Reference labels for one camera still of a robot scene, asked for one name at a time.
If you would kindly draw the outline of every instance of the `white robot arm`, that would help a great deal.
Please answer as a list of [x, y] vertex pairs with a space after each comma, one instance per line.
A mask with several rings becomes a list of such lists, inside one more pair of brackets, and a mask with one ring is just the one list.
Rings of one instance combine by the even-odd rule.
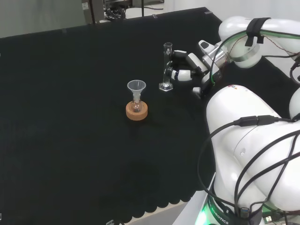
[[[212, 74], [217, 74], [226, 62], [234, 61], [241, 68], [254, 66], [262, 57], [256, 38], [252, 46], [245, 46], [248, 36], [246, 29], [251, 19], [245, 17], [231, 17], [225, 20], [219, 28], [222, 42], [212, 46], [201, 41], [199, 46], [206, 53], [203, 57], [204, 64], [211, 68]], [[300, 52], [300, 22], [291, 20], [268, 19], [263, 24], [260, 34], [274, 40], [286, 50], [289, 55], [298, 56]], [[208, 73], [202, 83], [210, 82]], [[280, 117], [261, 98], [245, 87], [230, 85], [215, 94], [207, 105], [207, 122], [210, 133], [219, 127], [238, 120], [241, 117], [272, 115]], [[293, 95], [290, 102], [290, 116], [295, 117], [300, 113], [300, 89]], [[228, 201], [234, 202], [234, 190], [238, 177], [243, 168], [251, 159], [272, 141], [290, 133], [300, 130], [300, 121], [294, 123], [278, 122], [267, 126], [230, 127], [212, 138], [216, 160], [216, 177], [214, 182], [215, 194]], [[294, 137], [289, 137], [273, 145], [263, 153], [247, 170], [242, 178], [239, 191], [253, 176], [267, 167], [289, 156]], [[292, 154], [300, 152], [300, 140], [295, 142]], [[255, 202], [263, 202], [276, 181], [283, 166], [268, 172], [255, 180], [241, 195], [238, 201], [239, 208], [250, 209]], [[284, 211], [300, 210], [300, 157], [290, 161], [279, 182], [277, 183], [270, 202]], [[253, 205], [252, 211], [259, 210], [262, 204]]]

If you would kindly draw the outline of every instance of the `wire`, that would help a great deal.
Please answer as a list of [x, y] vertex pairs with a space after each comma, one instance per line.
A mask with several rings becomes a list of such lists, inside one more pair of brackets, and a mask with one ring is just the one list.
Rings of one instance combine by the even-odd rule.
[[294, 65], [292, 66], [291, 70], [290, 70], [290, 78], [291, 78], [291, 80], [292, 80], [295, 84], [297, 84], [297, 85], [300, 85], [300, 83], [297, 82], [296, 79], [294, 78], [294, 76], [293, 76], [293, 71], [294, 71], [294, 69], [295, 69], [296, 67], [299, 67], [299, 66], [300, 66], [300, 63], [296, 61], [296, 62], [294, 63]]
[[264, 35], [262, 35], [263, 37], [265, 37], [265, 38], [267, 38], [270, 42], [272, 42], [274, 45], [276, 45], [276, 47], [277, 48], [279, 48], [279, 49], [281, 49], [281, 50], [284, 50], [284, 51], [286, 51], [286, 52], [288, 52], [288, 53], [292, 53], [292, 54], [296, 54], [296, 53], [294, 53], [294, 52], [290, 52], [290, 51], [288, 51], [288, 50], [286, 50], [286, 49], [284, 49], [284, 48], [282, 48], [282, 47], [279, 47], [274, 41], [272, 41], [270, 38], [268, 38], [267, 36], [264, 36]]
[[[211, 67], [210, 67], [210, 82], [212, 83], [212, 85], [214, 86], [215, 85], [215, 82], [213, 80], [213, 76], [212, 76], [212, 69], [213, 69], [213, 66], [214, 66], [214, 63], [215, 63], [215, 60], [216, 60], [216, 56], [218, 54], [218, 52], [220, 51], [221, 47], [223, 47], [227, 42], [229, 41], [232, 41], [234, 39], [237, 38], [237, 36], [239, 35], [245, 35], [246, 34], [246, 31], [240, 31], [234, 35], [231, 35], [230, 37], [228, 37], [225, 41], [223, 41], [221, 43], [221, 45], [219, 46], [219, 48], [216, 50], [216, 53], [214, 55], [214, 58], [212, 60], [212, 63], [211, 63]], [[291, 38], [291, 39], [300, 39], [300, 35], [297, 35], [297, 34], [290, 34], [290, 33], [282, 33], [282, 32], [276, 32], [276, 31], [271, 31], [271, 30], [261, 30], [260, 31], [260, 34], [261, 35], [269, 35], [269, 36], [275, 36], [275, 37], [278, 37], [278, 38]]]
[[213, 136], [215, 136], [217, 133], [221, 132], [222, 130], [228, 128], [228, 127], [231, 127], [231, 126], [234, 126], [234, 122], [231, 122], [231, 123], [228, 123], [228, 124], [225, 124], [221, 127], [219, 127], [218, 129], [216, 129], [214, 132], [212, 132], [208, 138], [206, 138], [206, 140], [204, 141], [202, 147], [200, 148], [200, 152], [199, 152], [199, 157], [198, 157], [198, 161], [197, 161], [197, 176], [198, 176], [198, 179], [199, 179], [199, 183], [200, 183], [200, 186], [201, 188], [203, 188], [203, 190], [209, 194], [211, 197], [213, 197], [214, 199], [216, 199], [217, 201], [220, 201], [222, 203], [225, 203], [225, 204], [228, 204], [228, 205], [231, 205], [234, 207], [234, 204], [231, 203], [231, 202], [228, 202], [228, 201], [225, 201], [219, 197], [217, 197], [215, 194], [213, 194], [211, 191], [209, 191], [206, 186], [203, 184], [202, 182], [202, 179], [201, 179], [201, 176], [200, 176], [200, 173], [199, 173], [199, 166], [200, 166], [200, 159], [201, 159], [201, 155], [203, 154], [206, 146], [208, 145], [208, 143], [210, 142], [210, 140], [213, 138]]
[[[225, 64], [226, 64], [226, 62], [227, 62], [227, 60], [228, 60], [228, 57], [229, 57], [229, 55], [230, 55], [231, 51], [233, 50], [234, 46], [235, 46], [235, 45], [238, 43], [238, 41], [239, 41], [240, 39], [238, 39], [238, 40], [237, 40], [237, 41], [234, 43], [234, 45], [232, 46], [232, 48], [231, 48], [230, 52], [227, 54], [227, 56], [226, 56], [226, 60], [225, 60]], [[225, 66], [223, 66], [223, 68], [222, 68], [221, 75], [222, 75], [222, 74], [223, 74], [223, 72], [224, 72], [224, 68], [225, 68]]]
[[287, 225], [287, 217], [286, 217], [286, 212], [285, 211], [283, 211], [283, 215], [285, 217], [285, 225]]
[[[293, 141], [292, 141], [292, 147], [291, 147], [291, 150], [290, 150], [290, 153], [289, 153], [288, 157], [290, 157], [290, 156], [293, 154], [293, 152], [294, 152], [294, 148], [295, 148], [295, 144], [296, 144], [296, 140], [297, 140], [298, 136], [299, 136], [299, 135], [296, 135], [296, 136], [294, 137]], [[277, 178], [276, 178], [276, 180], [275, 180], [275, 182], [274, 182], [274, 184], [273, 184], [273, 186], [272, 186], [272, 188], [271, 188], [271, 190], [270, 190], [270, 192], [269, 192], [269, 194], [268, 194], [267, 199], [266, 199], [265, 201], [263, 201], [263, 202], [254, 202], [254, 203], [252, 203], [252, 204], [250, 205], [250, 212], [252, 212], [252, 206], [253, 206], [253, 205], [255, 205], [255, 204], [263, 204], [263, 203], [266, 203], [268, 200], [270, 200], [271, 195], [272, 195], [272, 193], [273, 193], [273, 191], [274, 191], [276, 185], [278, 184], [278, 182], [279, 182], [279, 180], [280, 180], [280, 178], [281, 178], [283, 172], [285, 171], [285, 168], [286, 168], [287, 164], [288, 164], [288, 162], [286, 162], [286, 163], [283, 165], [283, 167], [281, 168], [281, 170], [280, 170], [280, 172], [279, 172], [279, 174], [278, 174], [278, 176], [277, 176]]]
[[292, 57], [295, 57], [295, 56], [298, 56], [300, 54], [299, 53], [295, 53], [293, 55], [263, 55], [263, 57], [265, 58], [292, 58]]
[[164, 10], [163, 8], [151, 8], [148, 6], [144, 6], [144, 8], [153, 9], [153, 10]]
[[288, 122], [288, 123], [294, 123], [294, 120], [291, 119], [285, 119], [285, 118], [279, 118], [278, 121], [282, 121], [282, 122]]
[[[245, 175], [245, 173], [246, 173], [246, 171], [248, 170], [248, 168], [264, 153], [264, 152], [266, 152], [269, 148], [271, 148], [272, 146], [274, 146], [275, 144], [277, 144], [277, 143], [279, 143], [280, 141], [282, 141], [282, 140], [285, 140], [285, 139], [287, 139], [287, 138], [289, 138], [289, 137], [292, 137], [292, 136], [294, 136], [294, 135], [298, 135], [298, 134], [300, 134], [300, 130], [297, 130], [297, 131], [294, 131], [294, 132], [291, 132], [291, 133], [289, 133], [289, 134], [286, 134], [286, 135], [284, 135], [284, 136], [282, 136], [282, 137], [280, 137], [280, 138], [278, 138], [278, 139], [276, 139], [276, 140], [274, 140], [274, 141], [272, 141], [270, 144], [268, 144], [267, 146], [265, 146], [262, 150], [260, 150], [248, 163], [247, 163], [247, 165], [244, 167], [244, 169], [242, 170], [242, 172], [240, 173], [240, 175], [239, 175], [239, 177], [238, 177], [238, 179], [237, 179], [237, 182], [236, 182], [236, 184], [235, 184], [235, 190], [234, 190], [234, 204], [235, 204], [235, 212], [236, 213], [239, 213], [239, 208], [238, 208], [238, 201], [239, 201], [239, 198], [240, 198], [240, 196], [242, 195], [242, 193], [246, 190], [246, 188], [252, 183], [252, 181], [254, 181], [256, 178], [258, 178], [259, 177], [259, 175], [261, 174], [261, 175], [264, 175], [265, 173], [267, 173], [267, 172], [269, 172], [269, 171], [271, 171], [272, 169], [270, 169], [270, 168], [276, 168], [276, 167], [278, 167], [278, 166], [280, 166], [280, 165], [282, 165], [282, 164], [284, 164], [285, 163], [285, 161], [284, 160], [287, 160], [287, 159], [284, 159], [284, 160], [282, 160], [282, 161], [284, 161], [284, 163], [282, 163], [282, 164], [279, 164], [278, 166], [275, 166], [275, 165], [277, 165], [278, 163], [276, 163], [276, 164], [274, 164], [274, 165], [272, 165], [272, 166], [270, 166], [270, 167], [268, 167], [267, 169], [264, 169], [263, 171], [261, 171], [261, 172], [259, 172], [257, 175], [255, 175], [254, 177], [252, 177], [245, 185], [244, 185], [244, 187], [240, 190], [240, 192], [238, 193], [238, 190], [239, 190], [239, 185], [240, 185], [240, 182], [241, 182], [241, 180], [242, 180], [242, 178], [243, 178], [243, 176]], [[300, 153], [296, 153], [295, 155], [292, 155], [291, 156], [291, 158], [292, 157], [295, 157], [295, 156], [297, 156], [299, 154], [299, 156], [300, 156]]]
[[213, 58], [213, 60], [212, 60], [211, 67], [210, 67], [210, 81], [211, 81], [212, 85], [215, 85], [215, 82], [214, 82], [213, 77], [212, 77], [212, 69], [213, 69], [213, 66], [214, 66], [214, 63], [215, 63], [216, 56], [217, 56], [218, 52], [219, 52], [220, 49], [223, 47], [223, 45], [225, 45], [228, 41], [230, 41], [230, 40], [236, 38], [238, 35], [241, 35], [241, 34], [246, 34], [246, 32], [245, 32], [245, 31], [240, 31], [240, 32], [238, 32], [238, 33], [236, 33], [236, 34], [234, 34], [234, 35], [231, 35], [231, 36], [228, 37], [225, 41], [223, 41], [223, 42], [220, 44], [219, 48], [216, 50], [215, 56], [214, 56], [214, 58]]
[[249, 127], [249, 126], [262, 126], [262, 125], [268, 125], [268, 124], [272, 124], [272, 123], [275, 123], [275, 122], [278, 122], [278, 121], [285, 121], [285, 119], [282, 119], [282, 118], [278, 118], [278, 117], [274, 117], [274, 116], [270, 116], [270, 115], [263, 115], [263, 116], [250, 116], [250, 117], [241, 117], [240, 119], [238, 120], [235, 120], [231, 123], [228, 123], [228, 124], [225, 124], [221, 127], [219, 127], [218, 129], [216, 129], [214, 132], [212, 132], [206, 139], [205, 141], [203, 142], [201, 148], [200, 148], [200, 151], [199, 151], [199, 156], [198, 156], [198, 160], [197, 160], [197, 176], [198, 176], [198, 179], [199, 179], [199, 184], [201, 186], [201, 188], [207, 193], [209, 194], [211, 197], [215, 198], [217, 201], [220, 201], [222, 203], [225, 203], [225, 204], [228, 204], [230, 206], [233, 206], [234, 208], [237, 207], [237, 204], [236, 203], [231, 203], [231, 202], [228, 202], [226, 200], [223, 200], [219, 197], [217, 197], [215, 194], [213, 194], [211, 191], [209, 191], [206, 186], [203, 184], [203, 181], [201, 179], [201, 176], [200, 176], [200, 173], [199, 173], [199, 167], [200, 167], [200, 159], [201, 159], [201, 156], [205, 150], [205, 148], [207, 147], [208, 143], [211, 141], [211, 139], [216, 135], [218, 134], [219, 132], [221, 132], [222, 130], [226, 129], [226, 128], [229, 128], [231, 126], [240, 126], [240, 127]]

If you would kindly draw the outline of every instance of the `black cable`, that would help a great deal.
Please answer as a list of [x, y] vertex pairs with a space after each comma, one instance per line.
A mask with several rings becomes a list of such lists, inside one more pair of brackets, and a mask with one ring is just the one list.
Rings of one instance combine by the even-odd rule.
[[209, 191], [206, 188], [206, 186], [203, 184], [201, 176], [200, 176], [200, 173], [199, 173], [199, 166], [200, 166], [201, 156], [202, 156], [205, 148], [207, 147], [208, 143], [213, 138], [213, 136], [215, 136], [216, 134], [218, 134], [219, 132], [221, 132], [222, 130], [224, 130], [224, 129], [228, 128], [228, 127], [231, 127], [231, 126], [240, 126], [240, 127], [262, 126], [262, 125], [268, 125], [268, 124], [272, 124], [272, 123], [278, 122], [278, 121], [280, 121], [280, 119], [281, 118], [270, 116], [270, 115], [242, 117], [242, 118], [240, 118], [238, 120], [235, 120], [234, 122], [225, 124], [225, 125], [219, 127], [218, 129], [216, 129], [214, 132], [212, 132], [209, 135], [209, 137], [206, 138], [206, 140], [202, 144], [202, 146], [200, 148], [200, 152], [199, 152], [198, 161], [197, 161], [197, 176], [198, 176], [199, 184], [200, 184], [201, 188], [207, 194], [209, 194], [211, 197], [215, 198], [217, 201], [220, 201], [222, 203], [225, 203], [225, 204], [231, 205], [233, 207], [236, 207], [235, 204], [217, 197], [215, 194], [213, 194], [211, 191]]
[[265, 58], [292, 58], [292, 57], [295, 57], [299, 54], [300, 54], [300, 52], [295, 53], [293, 55], [263, 55], [263, 57], [265, 57]]
[[285, 211], [283, 211], [283, 215], [285, 217], [285, 225], [287, 225], [287, 217], [286, 217], [286, 212]]
[[164, 10], [163, 8], [151, 8], [148, 6], [144, 6], [144, 8], [149, 8], [149, 9], [153, 9], [153, 10]]
[[213, 58], [213, 60], [212, 60], [212, 63], [211, 63], [211, 67], [210, 67], [210, 81], [212, 80], [212, 69], [213, 69], [213, 66], [214, 66], [214, 63], [215, 63], [215, 60], [216, 60], [216, 56], [217, 56], [218, 52], [220, 51], [220, 49], [221, 49], [221, 48], [223, 47], [223, 45], [225, 45], [225, 43], [226, 43], [227, 41], [229, 41], [231, 38], [233, 38], [234, 36], [236, 36], [236, 35], [238, 35], [238, 34], [242, 34], [242, 33], [245, 33], [245, 32], [246, 32], [246, 31], [243, 30], [243, 31], [240, 31], [240, 32], [238, 32], [238, 33], [236, 33], [236, 34], [234, 34], [234, 35], [231, 35], [230, 37], [226, 38], [226, 40], [223, 41], [223, 42], [221, 43], [221, 45], [219, 46], [219, 48], [216, 50], [215, 56], [214, 56], [214, 58]]
[[288, 122], [288, 123], [294, 123], [294, 120], [291, 119], [285, 119], [285, 118], [279, 118], [278, 121]]
[[293, 71], [294, 71], [295, 68], [297, 68], [299, 66], [300, 66], [300, 63], [299, 62], [295, 62], [294, 65], [292, 66], [291, 70], [290, 70], [290, 78], [297, 85], [300, 85], [300, 83], [295, 80], [295, 78], [293, 76]]
[[[298, 136], [299, 136], [299, 135], [296, 135], [296, 136], [294, 137], [293, 141], [292, 141], [292, 147], [291, 147], [291, 150], [290, 150], [290, 153], [289, 153], [288, 157], [290, 157], [290, 156], [293, 154], [293, 152], [294, 152], [294, 148], [295, 148], [295, 144], [296, 144], [296, 140], [297, 140]], [[250, 212], [252, 212], [252, 206], [254, 206], [255, 204], [263, 204], [263, 203], [266, 203], [268, 200], [270, 200], [271, 195], [272, 195], [272, 193], [273, 193], [273, 191], [274, 191], [276, 185], [278, 184], [278, 182], [279, 182], [279, 180], [280, 180], [280, 178], [281, 178], [283, 172], [285, 171], [285, 168], [286, 168], [287, 164], [288, 164], [288, 162], [286, 162], [286, 163], [283, 165], [283, 167], [281, 168], [281, 170], [280, 170], [280, 172], [279, 172], [279, 174], [278, 174], [278, 176], [277, 176], [277, 178], [276, 178], [276, 180], [275, 180], [275, 182], [274, 182], [274, 184], [273, 184], [273, 186], [272, 186], [272, 188], [271, 188], [271, 190], [270, 190], [270, 192], [269, 192], [269, 194], [268, 194], [268, 196], [267, 196], [267, 199], [266, 199], [265, 201], [263, 201], [263, 202], [254, 202], [254, 203], [252, 203], [252, 204], [250, 205]]]
[[200, 186], [201, 188], [203, 188], [203, 190], [209, 194], [211, 197], [213, 197], [215, 200], [217, 201], [220, 201], [222, 203], [225, 203], [225, 204], [228, 204], [228, 205], [231, 205], [234, 207], [234, 204], [231, 203], [231, 202], [228, 202], [228, 201], [225, 201], [221, 198], [219, 198], [218, 196], [216, 196], [215, 194], [213, 194], [211, 191], [209, 191], [206, 186], [203, 184], [202, 182], [202, 179], [201, 179], [201, 176], [200, 176], [200, 173], [199, 173], [199, 166], [200, 166], [200, 159], [201, 159], [201, 155], [203, 154], [206, 146], [208, 145], [208, 143], [210, 142], [210, 140], [213, 138], [213, 136], [215, 136], [217, 133], [221, 132], [222, 130], [228, 128], [228, 127], [231, 127], [231, 126], [234, 126], [234, 122], [231, 122], [231, 123], [227, 123], [221, 127], [219, 127], [218, 129], [216, 129], [214, 132], [212, 132], [208, 138], [206, 138], [206, 140], [204, 141], [202, 147], [200, 148], [200, 152], [199, 152], [199, 157], [198, 157], [198, 161], [197, 161], [197, 176], [198, 176], [198, 179], [199, 179], [199, 183], [200, 183]]
[[144, 12], [144, 0], [142, 0], [142, 17], [145, 16], [145, 12]]
[[[274, 165], [272, 165], [272, 166], [270, 166], [270, 167], [268, 167], [267, 169], [264, 169], [263, 171], [261, 171], [261, 172], [259, 172], [257, 175], [255, 175], [254, 177], [252, 177], [246, 184], [245, 184], [245, 186], [241, 189], [241, 191], [238, 193], [238, 190], [239, 190], [239, 185], [240, 185], [240, 182], [241, 182], [241, 180], [242, 180], [242, 178], [243, 178], [243, 176], [245, 175], [245, 173], [247, 172], [247, 170], [249, 169], [249, 167], [264, 153], [264, 152], [266, 152], [269, 148], [271, 148], [272, 146], [274, 146], [275, 144], [277, 144], [277, 143], [279, 143], [280, 141], [282, 141], [282, 140], [285, 140], [285, 139], [287, 139], [287, 138], [289, 138], [289, 137], [292, 137], [292, 136], [295, 136], [295, 135], [299, 135], [300, 134], [300, 130], [297, 130], [297, 131], [294, 131], [294, 132], [291, 132], [291, 133], [289, 133], [289, 134], [286, 134], [286, 135], [284, 135], [284, 136], [282, 136], [282, 137], [280, 137], [280, 138], [278, 138], [278, 139], [276, 139], [276, 140], [274, 140], [274, 141], [272, 141], [270, 144], [268, 144], [267, 146], [265, 146], [262, 150], [260, 150], [248, 163], [247, 163], [247, 165], [244, 167], [244, 169], [242, 170], [242, 172], [240, 173], [240, 175], [239, 175], [239, 177], [238, 177], [238, 179], [237, 179], [237, 182], [236, 182], [236, 184], [235, 184], [235, 190], [234, 190], [234, 204], [235, 204], [235, 212], [236, 213], [239, 213], [239, 207], [238, 207], [238, 200], [239, 200], [239, 198], [240, 198], [240, 196], [241, 196], [241, 194], [245, 191], [245, 189], [247, 188], [247, 186], [249, 186], [250, 184], [251, 184], [251, 182], [253, 181], [253, 180], [255, 180], [256, 178], [258, 178], [259, 177], [259, 175], [261, 174], [261, 175], [264, 175], [265, 173], [267, 173], [267, 172], [269, 172], [269, 171], [271, 171], [272, 169], [270, 169], [270, 168], [276, 168], [276, 167], [278, 167], [278, 166], [280, 166], [280, 165], [282, 165], [282, 164], [284, 164], [285, 163], [285, 160], [287, 160], [288, 158], [286, 158], [286, 159], [284, 159], [284, 160], [281, 160], [280, 162], [283, 162], [283, 163], [281, 163], [280, 164], [280, 162], [278, 162], [278, 163], [276, 163], [276, 164], [274, 164]], [[295, 155], [292, 155], [290, 158], [296, 158], [297, 157], [297, 155], [298, 155], [299, 153], [296, 153]]]

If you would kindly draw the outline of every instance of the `funnel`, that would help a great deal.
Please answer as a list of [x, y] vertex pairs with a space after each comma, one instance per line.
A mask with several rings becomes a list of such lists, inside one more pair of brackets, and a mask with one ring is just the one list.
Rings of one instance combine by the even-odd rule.
[[134, 81], [130, 81], [127, 84], [127, 87], [133, 93], [133, 101], [135, 103], [139, 103], [141, 100], [141, 92], [145, 89], [146, 83], [144, 81], [134, 80]]
[[146, 83], [140, 80], [130, 81], [127, 84], [133, 93], [133, 101], [126, 106], [126, 115], [131, 120], [143, 120], [148, 115], [147, 104], [141, 101], [141, 92], [146, 88]]

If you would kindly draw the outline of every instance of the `glass cylinder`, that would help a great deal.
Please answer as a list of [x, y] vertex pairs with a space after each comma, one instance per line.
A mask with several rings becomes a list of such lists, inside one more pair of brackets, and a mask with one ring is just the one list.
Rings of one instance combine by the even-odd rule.
[[172, 46], [173, 44], [171, 42], [164, 44], [164, 74], [163, 82], [159, 84], [159, 89], [163, 91], [169, 91], [173, 89], [169, 74], [172, 61]]

